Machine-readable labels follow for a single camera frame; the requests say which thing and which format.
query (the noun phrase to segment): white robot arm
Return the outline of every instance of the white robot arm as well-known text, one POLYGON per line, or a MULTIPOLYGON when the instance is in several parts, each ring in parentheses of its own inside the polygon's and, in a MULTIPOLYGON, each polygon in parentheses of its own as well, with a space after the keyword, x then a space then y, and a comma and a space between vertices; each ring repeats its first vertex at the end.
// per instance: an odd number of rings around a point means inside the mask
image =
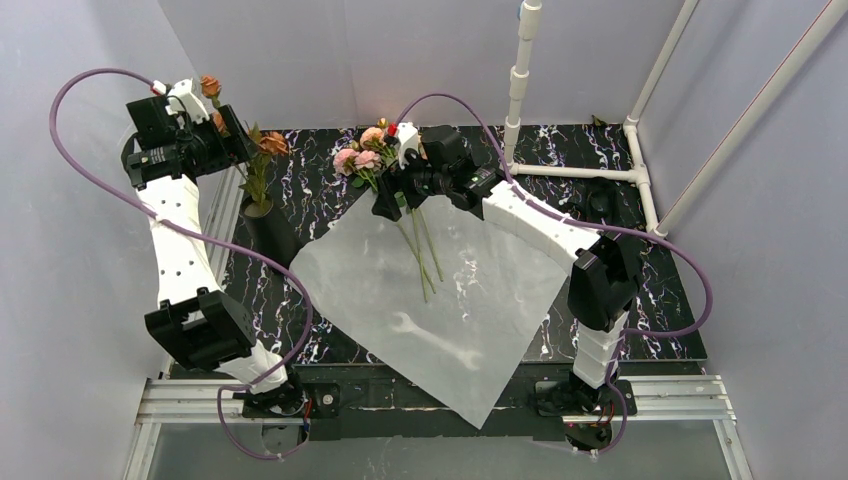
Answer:
MULTIPOLYGON (((229 135, 218 132, 192 92, 190 79, 170 89, 156 82, 153 91, 159 96, 127 105, 138 133, 122 155, 139 199, 158 213, 150 221, 150 232, 159 272, 159 309, 145 315, 145 323, 184 367, 226 373, 248 384, 281 357, 256 341, 252 316, 221 291, 203 242, 161 221, 201 233, 195 179, 247 161, 256 146, 229 106, 219 109, 229 135), (140 152, 133 151, 133 141, 140 152)), ((287 379, 286 369, 280 368, 250 391, 269 392, 287 379)))
POLYGON ((610 368, 617 370, 621 330, 639 289, 638 241, 634 245, 631 237, 602 236, 544 215, 528 200, 553 208, 518 184, 503 181, 496 169, 475 163, 462 137, 450 126, 418 135, 412 124, 402 123, 389 133, 387 140, 396 145, 399 161, 379 174, 372 212, 397 221, 397 192, 404 194, 411 208, 429 196, 445 195, 457 208, 523 238, 571 272, 568 304, 578 320, 573 374, 581 387, 588 387, 587 396, 596 398, 591 391, 603 386, 610 368), (419 154, 419 142, 426 158, 419 154))

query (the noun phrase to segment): pink flower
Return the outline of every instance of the pink flower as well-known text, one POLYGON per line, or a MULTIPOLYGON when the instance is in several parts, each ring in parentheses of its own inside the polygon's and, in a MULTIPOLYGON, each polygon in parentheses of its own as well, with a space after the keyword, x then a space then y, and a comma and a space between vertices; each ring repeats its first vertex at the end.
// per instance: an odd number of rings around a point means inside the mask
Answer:
POLYGON ((383 143, 383 130, 377 127, 371 127, 365 130, 362 137, 359 139, 359 144, 363 147, 368 147, 369 143, 383 143))
POLYGON ((362 170, 363 168, 371 170, 380 164, 380 156, 370 150, 366 150, 356 157, 354 164, 357 170, 362 170))
POLYGON ((333 167, 335 167, 336 173, 341 175, 350 175, 353 173, 353 163, 357 155, 356 151, 352 148, 339 150, 339 153, 333 158, 333 167))

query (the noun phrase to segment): green plant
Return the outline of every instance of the green plant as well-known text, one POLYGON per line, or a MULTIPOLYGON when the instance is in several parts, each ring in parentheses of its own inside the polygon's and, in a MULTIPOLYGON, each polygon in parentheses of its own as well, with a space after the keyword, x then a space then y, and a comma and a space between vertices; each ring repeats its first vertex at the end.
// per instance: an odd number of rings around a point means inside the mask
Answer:
POLYGON ((259 209, 257 216, 262 216, 271 208, 271 199, 268 196, 268 180, 267 171, 268 165, 271 164, 271 153, 262 147, 263 136, 259 130, 259 124, 254 123, 253 127, 248 132, 251 140, 259 146, 259 153, 256 154, 250 161, 245 163, 244 170, 239 168, 239 172, 244 177, 244 183, 239 185, 239 188, 247 192, 253 203, 259 209))
MULTIPOLYGON (((219 108, 221 102, 218 100, 218 96, 221 94, 221 82, 215 77, 204 75, 200 79, 200 85, 203 96, 212 101, 213 107, 219 108)), ((229 135, 220 113, 213 113, 212 121, 215 122, 222 135, 229 135)), ((236 165, 242 178, 244 178, 244 183, 239 185, 239 188, 250 195, 253 204, 258 209, 254 214, 261 217, 271 209, 272 205, 271 198, 268 195, 268 165, 271 164, 273 156, 288 153, 288 146, 285 137, 278 132, 262 135, 258 123, 254 123, 252 128, 248 128, 248 136, 259 148, 259 153, 245 163, 244 169, 236 165)))

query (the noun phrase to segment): flower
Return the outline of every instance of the flower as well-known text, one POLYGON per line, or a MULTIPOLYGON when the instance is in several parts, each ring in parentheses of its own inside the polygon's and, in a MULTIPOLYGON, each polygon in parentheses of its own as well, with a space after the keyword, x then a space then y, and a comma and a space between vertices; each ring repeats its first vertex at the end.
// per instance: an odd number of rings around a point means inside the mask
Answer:
POLYGON ((339 150, 339 153, 333 158, 333 167, 335 167, 336 173, 341 175, 350 175, 353 173, 352 165, 356 161, 357 155, 356 151, 352 148, 339 150))
POLYGON ((366 150, 360 153, 353 163, 356 165, 357 170, 362 170, 363 168, 371 170, 380 164, 380 156, 370 150, 366 150))
POLYGON ((368 147, 369 143, 383 143, 383 130, 377 127, 371 127, 365 130, 362 137, 359 139, 359 144, 363 147, 368 147))
POLYGON ((215 124, 215 127, 219 132, 227 133, 227 124, 224 123, 224 117, 222 117, 220 113, 212 113, 212 122, 215 124))
POLYGON ((286 145, 286 139, 278 132, 271 132, 262 137, 259 141, 259 149, 269 155, 289 153, 289 147, 286 145))
POLYGON ((209 75, 204 75, 200 78, 200 87, 203 96, 206 98, 217 97, 221 93, 221 82, 209 75))

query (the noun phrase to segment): wrench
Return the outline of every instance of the wrench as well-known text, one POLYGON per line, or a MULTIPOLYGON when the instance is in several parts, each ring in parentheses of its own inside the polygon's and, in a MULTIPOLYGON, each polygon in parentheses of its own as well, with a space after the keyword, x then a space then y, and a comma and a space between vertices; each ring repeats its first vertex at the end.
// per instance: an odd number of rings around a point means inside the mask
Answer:
POLYGON ((392 331, 397 333, 411 333, 425 342, 439 347, 445 352, 453 355, 457 358, 465 368, 469 370, 479 370, 480 366, 477 365, 477 358, 482 357, 482 354, 476 350, 466 350, 462 347, 456 346, 453 343, 434 335, 427 330, 419 327, 412 321, 412 319, 405 312, 394 312, 395 316, 399 317, 401 320, 400 325, 392 326, 392 331))

